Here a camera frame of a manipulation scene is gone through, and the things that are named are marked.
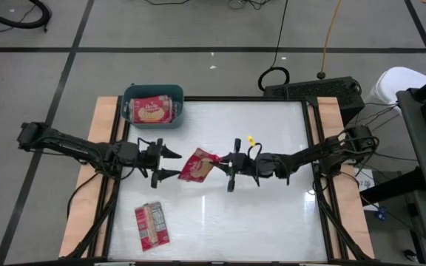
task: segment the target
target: power cord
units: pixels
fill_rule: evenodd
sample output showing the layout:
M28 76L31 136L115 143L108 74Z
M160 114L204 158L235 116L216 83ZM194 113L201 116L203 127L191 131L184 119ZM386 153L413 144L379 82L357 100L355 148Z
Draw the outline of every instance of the power cord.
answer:
M388 110L386 110L385 112L382 112L382 113L380 113L380 114L376 115L376 117L375 117L373 120L371 120L371 121L367 122L367 123L365 124L365 126L367 126L367 125L369 125L370 123L374 122L374 121L375 121L377 118L379 118L381 115L383 115L383 114L385 114L385 113L388 113L388 112L392 111L392 109L393 109L394 107L391 107L391 108L389 108Z
M391 117L391 118L387 119L386 121L382 122L380 125L376 126L376 127L373 129L373 132L375 132L375 131L376 131L378 128L380 128L381 126L384 126L386 123L391 122L394 118L396 118L396 117L398 117L398 116L399 116L399 114L394 115L393 117Z
M344 174L347 177L350 177L353 181L356 182L358 189L359 189L359 182L358 182L358 180L356 180L355 177L353 177L352 175L345 173L343 171L340 171L339 173ZM321 192L325 191L330 185L330 180L328 178L325 178L325 181L326 181L325 187L322 188ZM317 192L317 184L315 183L315 180L311 183L311 188L313 189L314 192Z
M366 103L366 104L375 104L375 105L380 105L380 104L378 104L378 103ZM393 109L394 107L396 107L397 105L398 105L397 103L392 104L392 105L390 105L390 107L389 107L389 108L383 109L383 110L381 110L381 111L379 111L379 112L377 112L377 113L374 113L374 114L372 114L372 115L368 115L367 117L361 118L361 119L359 119L359 120L357 120L357 119L356 119L356 121L355 121L354 123L355 123L355 125L356 125L358 122L361 122L361 121L363 121L363 120L366 120L366 119L369 119L369 118L371 118L371 117L375 117L375 116L381 115L381 114L386 113L386 112L389 112L390 110L392 110L392 109Z
M328 47L328 39L330 38L331 29L333 29L334 22L336 21L338 16L339 8L341 7L341 1L342 0L338 0L337 7L334 10L333 18L331 19L330 27L328 28L328 32L326 33L325 45L323 46L322 68L320 72L317 73L318 79L323 79L326 76L325 74L326 48Z
M246 6L246 3L249 3L255 10L260 10L264 4L269 3L271 0L264 0L262 2L256 2L256 1L252 1L252 0L229 0L228 1L228 7L233 9L233 10L240 10L243 9ZM234 6L231 3L237 2L238 5Z
M264 92L264 86L263 86L263 79L264 77L270 73L273 72L275 70L279 70L282 71L285 74L285 82L284 84L287 84L290 81L290 73L288 72L288 70L285 67L281 67L281 66L274 66L275 62L277 60L277 53L279 52L279 45L280 45L280 38L282 37L282 29L284 27L284 20L285 20L285 13L287 11L287 6L288 6L288 0L285 0L285 6L284 6L284 11L282 14L282 21L280 22L280 31L279 31L279 38L277 39L277 46L275 47L275 55L274 55L274 61L272 62L271 67L269 67L269 69L267 69L260 77L259 80L257 80L257 86L259 87L260 90L262 90Z
M47 155L55 155L55 156L66 156L66 157L71 157L69 155L66 154L61 154L61 153L55 153L55 152L46 152L46 151L36 151L36 150L29 150L30 152L33 152L35 154L47 154Z
M90 183L92 180L95 179L95 177L97 177L99 175L99 173L93 174L92 177L90 177L87 181L83 182L81 185L79 185L75 191L72 193L72 195L70 196L70 198L68 199L68 203L67 203L67 219L68 216L70 215L70 207L72 207L72 200L73 197L80 191L80 189L82 189L85 185L87 185L88 183Z
M353 180L356 181L356 184L359 186L359 183L355 178ZM342 225L342 223L337 218L334 211L331 209L331 206L326 202L326 198L323 194L323 191L315 191L315 195L317 196L318 206L321 211L325 213L329 221L333 224L333 226L337 229L337 233L342 237L345 244L348 246L348 249L352 252L356 260L367 260L372 261L372 258L367 256L362 249L355 243L351 235L346 231L346 228Z
M395 160L407 160L407 161L411 161L411 162L418 162L418 160L415 160L415 159L395 157L395 156L390 156L390 155L386 155L386 154L380 154L380 153L377 153L377 152L374 152L374 154L376 156L391 158L391 159L395 159Z
M373 166L369 166L369 165L365 165L366 167L371 168L372 170L378 172L380 175L382 175L382 177L384 177L386 180L391 180L388 176L386 176L384 173L382 173L379 169L373 167Z

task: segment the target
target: food package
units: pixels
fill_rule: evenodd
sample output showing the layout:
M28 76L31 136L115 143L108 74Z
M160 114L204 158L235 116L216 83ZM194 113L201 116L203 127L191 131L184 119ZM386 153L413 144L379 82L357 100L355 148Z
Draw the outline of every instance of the food package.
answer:
M133 123L170 123L173 118L172 99L167 95L131 99Z
M142 251L170 242L160 202L145 204L136 208L135 213Z
M211 163L220 162L217 155L210 154L200 148L186 161L178 179L202 183L212 170Z

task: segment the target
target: black metal frame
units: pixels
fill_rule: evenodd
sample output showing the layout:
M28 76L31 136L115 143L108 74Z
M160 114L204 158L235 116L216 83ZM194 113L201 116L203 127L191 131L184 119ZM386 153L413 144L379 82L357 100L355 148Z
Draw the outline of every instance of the black metal frame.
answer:
M119 120L121 113L119 112L121 108L121 97L118 97L118 100L116 101L116 110L115 110L115 119L112 123L111 128L111 136L109 137L109 142L113 143L116 141L116 137L118 135L118 128L119 128ZM96 212L95 212L95 218L99 218L100 212L103 210L103 207L105 205L106 195L107 195L107 188L108 188L108 182L109 178L107 175L103 175L103 179L101 181L101 188L100 188L100 194L98 197L98 203L96 205ZM95 238L91 241L88 247L88 257L94 257L95 251L96 251L96 244L98 242L98 235L95 236Z
M255 97L255 96L251 96L251 97L244 97L244 96L186 96L184 98L184 101L300 102L302 104L302 113L303 113L303 118L304 118L304 122L305 122L305 132L307 134L308 145L312 146L313 145L313 135L311 133L311 122L310 122L310 118L308 116L308 104L310 103L308 100L317 102L316 98L315 98L315 100L313 100L313 98L310 98L310 99L288 99L288 100L286 100L286 99L263 98L263 97ZM318 105L312 104L312 106L314 107L315 117L317 116L317 114L320 115L320 112L318 111ZM321 134L320 141L322 141L324 139L324 136L323 136L323 132L322 132L321 119L318 118L315 121L317 122L317 128L321 128L321 133L319 133L319 135ZM127 139L127 134L128 134L128 129L129 129L128 125L129 124L127 124L127 122L126 122L126 125L124 127L124 132L123 132L123 138L122 138L123 141L126 141L126 139ZM112 193L114 193L115 196L118 196L119 188L120 188L120 182L115 181L115 184L113 185L113 190L112 190ZM317 183L317 189L322 189L320 182ZM332 194L334 194L335 193L334 187L331 187L330 191L332 191ZM103 193L100 192L99 195L100 195L100 197L98 198L98 203L104 202L106 191L103 192ZM334 204L336 205L336 208L337 208L336 195L335 195L334 199L335 199ZM115 207L113 208L112 212L109 215L108 223L106 225L106 235L105 235L103 252L102 252L103 257L108 256L109 245L110 245L110 242L111 242L111 233L112 233L112 226L113 226L115 209L116 209L116 203L115 203ZM323 240L324 240L324 243L325 243L325 251L326 251L326 254L327 254L327 259L332 259L333 258L333 252L332 252L332 247L331 247L331 237L330 237L330 231L329 231L329 227L328 227L328 220L326 218L326 215L321 210L319 212L320 212L320 219L321 219L321 222L322 222Z
M314 110L314 116L315 116L315 123L317 125L317 135L318 135L318 141L322 143L325 140L325 132L323 131L323 124L322 124L322 117L320 115L320 110L318 107L318 101L317 98L308 98L308 102L311 104L313 110ZM314 171L314 178L315 178L315 184L317 186L317 190L321 190L321 176L319 171ZM334 187L333 181L328 181L328 195L330 196L330 204L331 208L337 215L338 221L341 223L341 216L339 214L339 206L338 206L338 199L337 199L337 193ZM320 215L324 216L325 223L328 227L328 218L323 213L323 211L320 209ZM339 254L341 255L341 259L348 259L348 249L346 248L345 241L342 239L342 237L337 234L338 238L338 245L339 245ZM331 254L328 256L328 259L332 259L334 257L333 252L331 250Z

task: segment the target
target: black cable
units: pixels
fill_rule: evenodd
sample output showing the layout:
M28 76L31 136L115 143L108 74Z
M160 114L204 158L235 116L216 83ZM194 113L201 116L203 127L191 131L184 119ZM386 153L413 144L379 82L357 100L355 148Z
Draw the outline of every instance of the black cable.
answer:
M371 168L372 170L378 172L380 175L382 175L382 177L384 177L386 180L391 180L388 176L386 176L384 173L382 173L379 169L373 167L373 166L369 166L369 165L365 165L366 167Z
M47 137L40 137L37 140L34 140L33 142L29 143L28 146L33 145L34 143L37 143L39 141L46 140L46 139L63 140L65 142L68 142L68 143L71 143L71 144L74 144L74 145L80 147L80 149L81 148L86 148L86 149L90 149L90 150L94 151L96 154L90 153L89 151L86 151L86 152L87 152L87 154L92 155L95 159L99 160L98 163L100 164L100 166L101 166L101 168L103 170L102 174L105 174L105 175L109 176L108 171L104 167L103 156L101 155L100 151L97 150L97 149L94 149L94 148L90 148L90 147L83 147L80 143L77 143L76 141L67 140L67 139L64 139L64 138L61 138L61 137L47 136Z
M318 206L325 213L325 215L333 224L333 226L337 229L337 233L343 238L345 244L348 246L349 250L352 252L356 260L372 260L372 258L367 256L358 246L358 244L355 243L351 235L346 231L346 228L344 228L342 223L337 219L337 216L331 209L331 206L326 202L326 198L323 194L323 191L315 192L317 196Z
M392 109L393 109L393 107L392 108L390 108L389 110L387 110L387 111L385 111L385 112L382 112L382 113L380 113L380 114L378 114L373 120L371 120L371 121L369 121L369 122L367 122L366 124L365 124L365 126L367 126L367 125L369 125L370 123L372 123L372 122L374 122L377 118L379 118L381 115L383 115L383 114L385 114L385 113L387 113L387 112L390 112L390 111L392 111Z
M279 52L280 39L282 38L282 28L284 27L285 13L287 12L288 0L285 0L284 12L282 14L282 22L280 22L279 38L277 39L277 46L275 47L274 62L272 62L271 68L274 67L275 61L277 60L277 53Z
M70 196L70 198L68 199L68 203L67 203L67 219L68 216L70 215L70 207L72 206L72 200L73 197L77 194L77 192L80 191L81 188L83 188L86 184L88 184L90 181L94 180L95 177L98 176L98 173L93 174L92 177L90 177L87 181L83 182L80 186L77 187L77 189L75 189L75 191L72 193L72 196Z
M321 192L325 191L328 188L328 185L330 184L328 181L328 178L325 178L326 184L325 186L322 188ZM315 180L311 182L311 189L314 190L314 192L317 192L317 185L315 183Z
M361 172L361 174L364 174L367 178L369 178L370 180L373 180L377 185L380 185L379 182L377 182L373 177L370 177L368 174L366 174L365 172Z
M48 31L47 26L49 25L49 21L50 19L52 19L52 10L50 9L50 7L45 4L44 2L42 2L42 4L44 4L44 6L47 8L47 10L49 10L49 20L47 21L46 24L44 24L44 32L46 33Z
M415 159L395 157L395 156L390 156L390 155L386 155L386 154L380 154L380 153L377 153L377 152L374 152L374 154L377 155L377 156L380 156L380 157L386 157L386 158L391 158L391 159L396 159L396 160L407 160L407 161L411 161L411 162L418 162L418 160L415 160Z
M371 153L371 155L369 155L365 160L364 160L364 162L363 163L361 163L361 167L359 168L359 170L358 170L358 172L356 173L356 176L359 176L359 173L361 173L361 171L362 171L362 168L364 167L364 165L366 164L366 163L368 163L369 162L369 160L371 159L371 157L376 153L376 150L377 150L377 147L379 147L379 143L380 143L380 140L379 140L379 138L378 137L373 137L373 139L375 140L375 145L374 145L374 150L373 150L373 152Z
M381 126L384 126L386 123L391 122L394 118L396 118L396 117L398 117L398 116L399 116L399 114L394 115L393 117L391 117L391 118L387 119L386 121L384 121L384 122L383 122L383 123L381 123L380 125L376 126L376 127L373 129L373 131L376 131L376 130L377 130L378 128L380 128Z
M144 0L146 2L148 2L151 5L168 5L168 4L185 4L186 2L190 1L190 0L185 0L182 2L169 2L169 3L153 3L150 0Z
M255 143L253 146L249 147L249 149L248 149L248 158L249 158L249 159L251 159L251 156L249 156L249 155L250 155L250 153L251 153L251 150L252 150L252 148L254 148L255 146L259 146L259 151L257 151L256 158L257 158L257 155L259 155L259 154L260 154L260 152L263 150L263 144L261 144L261 143Z
M344 174L344 175L350 177L354 182L356 182L356 185L358 186L358 190L359 190L359 181L355 177L353 177L352 175L345 173L343 171L341 171L340 174Z
M267 69L257 80L257 86L259 87L260 90L262 90L264 92L265 88L263 86L263 79L264 77L275 70L279 70L282 71L285 74L285 82L284 84L287 84L290 81L290 73L288 72L288 70L285 67L281 67L281 66L274 66L275 62L277 60L277 53L279 52L279 45L280 45L280 39L282 38L282 29L284 27L284 20L285 20L285 13L287 11L287 5L288 5L288 0L285 0L285 6L284 6L284 12L282 14L282 22L280 22L280 31L279 31L279 38L277 40L277 46L275 47L275 55L274 55L274 61L272 62L271 67L269 67L269 69Z
M251 4L251 6L255 9L255 10L260 10L261 8L263 8L264 4L269 3L271 0L264 0L262 2L256 2L256 1L252 1L252 0L245 0L247 1L249 4Z
M363 196L361 196L361 199L364 200L367 204L372 205L376 208L379 209L379 207L373 203L370 203L367 199L365 199ZM417 231L413 226L408 225L407 223L405 223L404 221L402 221L400 218L398 218L397 216L393 215L392 213L390 213L389 211L385 212L386 214L389 214L389 216L391 216L392 218L396 219L398 222L400 222L401 224L403 224L406 228L409 228L411 231L413 231L414 233L416 233L417 235L419 235L421 238L426 240L426 234L421 233L419 231Z
M383 112L389 112L389 110L392 110L392 108L394 108L394 107L396 107L396 106L397 106L397 103L396 103L396 104L394 104L394 105L392 105L392 106L391 106L391 107L389 107L389 108L385 108L385 109L383 109L383 110L381 110L381 111L379 111L379 112L377 112L377 113L374 113L374 114L372 114L372 115L368 115L367 117L361 118L361 119L359 119L357 122L361 122L361 121L366 120L366 119L369 119L369 118L371 118L371 117L374 117L374 116L380 115L380 114L382 114Z
M129 173L127 173L127 175L125 175L124 177L121 177L119 180L125 180L126 178L130 177L132 172L134 171L134 169L136 169L136 167L132 167L131 171L129 171Z
M359 84L359 82L358 82L357 80L355 80L355 79L353 79L353 82L354 82L354 83L355 83L355 85L356 85L356 89L357 89L357 91L358 91L359 95L361 95L361 94L362 94L362 87L361 87L361 84Z
M377 105L377 106L395 106L399 105L398 103L365 103L365 105Z
M55 156L66 156L71 157L67 154L61 154L61 153L54 153L54 152L46 152L46 151L36 151L36 150L29 150L30 152L37 153L37 154L47 154L47 155L55 155Z
M233 1L240 3L240 6L239 7L231 6L231 3ZM233 10L240 10L240 9L243 9L245 6L246 6L246 1L243 1L243 0L228 0L228 7L233 9Z
M33 10L34 10L34 8L36 8L36 5L34 4L33 6L32 6L32 8L30 8L23 16L22 16L22 18L18 21L18 23L21 23L26 17L27 17L27 15L29 15ZM7 32L8 30L12 30L12 29L14 29L14 27L8 27L8 28L6 28L6 29L3 29L3 30L0 30L0 33L3 33L3 32Z
M150 143L149 141L144 140L142 137L138 137L138 147L139 147L139 145L140 145L139 141L142 141L142 142L144 142L144 143L145 143L145 144L147 144L147 145L151 145L151 143Z

